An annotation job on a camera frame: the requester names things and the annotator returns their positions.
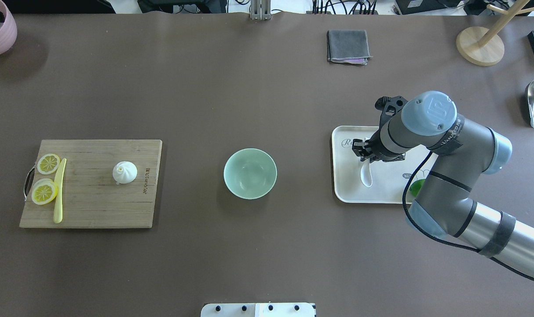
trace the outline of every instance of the round wooden base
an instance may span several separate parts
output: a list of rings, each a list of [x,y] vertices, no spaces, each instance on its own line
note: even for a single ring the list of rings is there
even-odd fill
[[[488,32],[487,28],[472,26],[464,29],[457,36],[457,49],[462,57],[478,66],[492,66],[504,57],[504,43],[495,35],[484,46],[478,46],[478,41]]]

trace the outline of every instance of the lemon slice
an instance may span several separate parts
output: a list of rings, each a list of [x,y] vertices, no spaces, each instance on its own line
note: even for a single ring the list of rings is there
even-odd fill
[[[41,179],[32,188],[32,201],[37,205],[45,205],[56,198],[58,185],[49,178]]]
[[[55,172],[58,169],[58,165],[60,165],[60,157],[49,153],[40,158],[36,167],[40,174],[48,175]]]

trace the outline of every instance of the wooden stand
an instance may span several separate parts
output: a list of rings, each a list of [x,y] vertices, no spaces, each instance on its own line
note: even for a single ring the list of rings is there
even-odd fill
[[[457,36],[457,49],[469,62],[478,66],[492,66],[504,57],[504,43],[498,32],[518,14],[533,12],[534,8],[521,10],[529,0],[518,0],[509,10],[503,10],[489,4],[488,9],[501,13],[502,16],[494,26],[488,30],[480,26],[464,29]]]

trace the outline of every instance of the light green ceramic bowl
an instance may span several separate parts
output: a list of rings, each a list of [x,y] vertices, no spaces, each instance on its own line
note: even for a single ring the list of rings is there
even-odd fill
[[[277,180],[277,166],[269,154],[256,148],[235,152],[224,167],[224,182],[237,197],[257,199]]]

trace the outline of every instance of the pink bowl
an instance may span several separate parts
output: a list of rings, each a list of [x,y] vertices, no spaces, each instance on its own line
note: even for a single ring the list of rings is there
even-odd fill
[[[7,52],[13,46],[17,38],[17,25],[9,9],[0,0],[0,11],[5,15],[5,22],[0,29],[0,54]]]

